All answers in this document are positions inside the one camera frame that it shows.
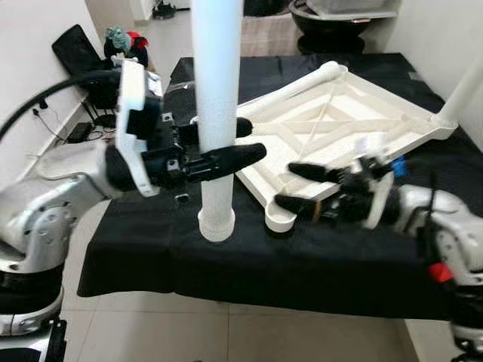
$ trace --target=white plastic frame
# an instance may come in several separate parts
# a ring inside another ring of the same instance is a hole
[[[297,80],[296,87],[289,84],[238,107],[237,116],[250,119],[254,131],[236,143],[262,142],[267,156],[237,176],[265,207],[266,224],[275,232],[289,230],[296,216],[277,207],[274,195],[285,192],[321,200],[338,190],[336,184],[289,173],[288,163],[349,166],[360,155],[360,144],[374,135],[380,138],[381,131],[386,139],[383,151],[393,159],[428,140],[448,138],[457,126],[437,121],[433,113],[353,75],[345,66],[329,62],[321,69]]]

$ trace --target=white pipe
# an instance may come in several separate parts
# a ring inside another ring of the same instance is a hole
[[[296,81],[293,81],[292,83],[287,84],[286,86],[253,101],[251,104],[243,106],[243,108],[239,110],[238,115],[240,117],[250,118],[251,115],[261,112],[276,103],[283,102],[284,100],[306,91],[311,87],[315,87],[316,85],[325,83],[326,81],[333,81],[335,78],[342,75],[344,70],[347,70],[345,66],[340,66],[333,60],[326,62],[322,64],[320,68],[303,76],[302,78],[299,78]]]
[[[192,37],[200,152],[231,146],[236,135],[243,0],[193,0]],[[202,183],[201,234],[223,241],[233,232],[233,175]]]
[[[461,110],[472,99],[481,83],[483,83],[483,53],[469,67],[446,104],[438,114],[432,116],[432,120],[442,127],[458,127],[457,119]]]

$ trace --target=floor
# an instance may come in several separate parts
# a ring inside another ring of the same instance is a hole
[[[143,29],[164,88],[177,60],[192,56],[189,26],[189,12],[183,12]],[[272,46],[245,40],[250,43],[246,51],[257,55],[261,47]],[[294,49],[294,44],[284,47]],[[85,249],[107,206],[104,202],[90,210],[72,237],[64,272],[67,362],[411,360],[398,321],[231,305],[174,294],[77,297]]]

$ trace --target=black tablecloth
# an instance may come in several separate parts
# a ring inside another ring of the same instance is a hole
[[[328,60],[411,102],[437,112],[442,101],[400,54],[244,58],[240,102],[274,91]],[[192,59],[171,76],[165,109],[186,123],[195,114]],[[483,157],[458,129],[409,157],[445,160],[438,187],[453,192],[483,216]],[[427,174],[399,180],[427,186]],[[446,319],[445,298],[427,276],[416,241],[385,228],[324,227],[299,222],[280,239],[265,229],[262,207],[235,179],[235,231],[222,244],[198,231],[200,187],[188,186],[188,204],[173,192],[110,204],[88,246],[78,294],[129,290],[257,305],[389,318]]]

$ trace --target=black cable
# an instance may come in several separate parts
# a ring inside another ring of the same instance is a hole
[[[435,245],[435,240],[434,240],[434,230],[432,227],[432,212],[434,211],[434,206],[435,206],[435,199],[436,199],[436,171],[434,168],[431,168],[429,170],[429,185],[431,186],[431,197],[429,199],[429,205],[428,205],[428,211],[426,214],[426,220],[424,222],[424,245],[426,247],[425,250],[425,257],[426,257],[426,262],[429,264],[433,264],[435,262],[438,262],[440,259],[440,255],[438,252],[438,248]]]
[[[431,188],[431,195],[429,196],[429,203],[427,206],[419,206],[414,208],[413,212],[411,213],[408,222],[406,223],[404,227],[404,233],[408,233],[409,229],[413,224],[416,222],[418,214],[427,211],[426,217],[424,219],[424,226],[423,226],[423,232],[424,232],[424,237],[428,239],[430,237],[431,233],[431,216],[432,212],[434,211],[434,203],[435,203],[435,197],[436,197],[436,191],[437,191],[437,173],[436,170],[438,169],[437,163],[430,164],[426,160],[420,160],[420,159],[411,159],[405,161],[406,165],[408,168],[412,170],[418,170],[418,171],[429,171],[429,187]]]
[[[112,82],[113,84],[118,84],[121,79],[121,73],[114,70],[97,70],[94,72],[88,72],[80,75],[76,75],[71,79],[62,81],[53,85],[52,87],[44,90],[43,92],[37,94],[27,102],[25,102],[10,118],[2,125],[0,129],[0,140],[3,139],[5,134],[10,130],[10,128],[15,124],[18,118],[20,118],[26,111],[32,108],[35,104],[49,97],[50,95],[61,91],[62,89],[72,87],[73,85],[86,85],[91,84],[94,81],[99,81],[103,83]]]
[[[65,143],[67,143],[67,140],[65,140],[64,138],[62,138],[61,136],[59,136],[58,134],[56,134],[55,132],[52,131],[52,129],[48,126],[47,122],[45,122],[45,120],[42,118],[41,115],[35,115],[35,116],[42,121],[42,123],[44,124],[45,128],[47,128],[50,133],[52,133],[60,141],[64,141]]]

